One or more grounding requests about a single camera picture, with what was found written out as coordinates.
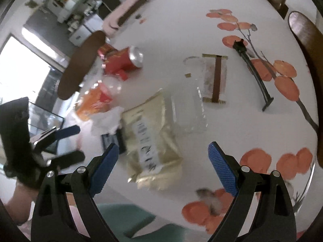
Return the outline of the person left hand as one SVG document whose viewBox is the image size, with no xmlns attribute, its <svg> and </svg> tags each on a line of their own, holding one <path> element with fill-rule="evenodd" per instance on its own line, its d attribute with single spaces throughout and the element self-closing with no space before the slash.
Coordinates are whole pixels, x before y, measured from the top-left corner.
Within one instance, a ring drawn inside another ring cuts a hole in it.
<svg viewBox="0 0 323 242">
<path fill-rule="evenodd" d="M 37 200 L 37 196 L 38 190 L 25 186 L 19 181 L 16 182 L 13 196 L 4 206 L 18 226 L 28 221 L 31 204 Z"/>
</svg>

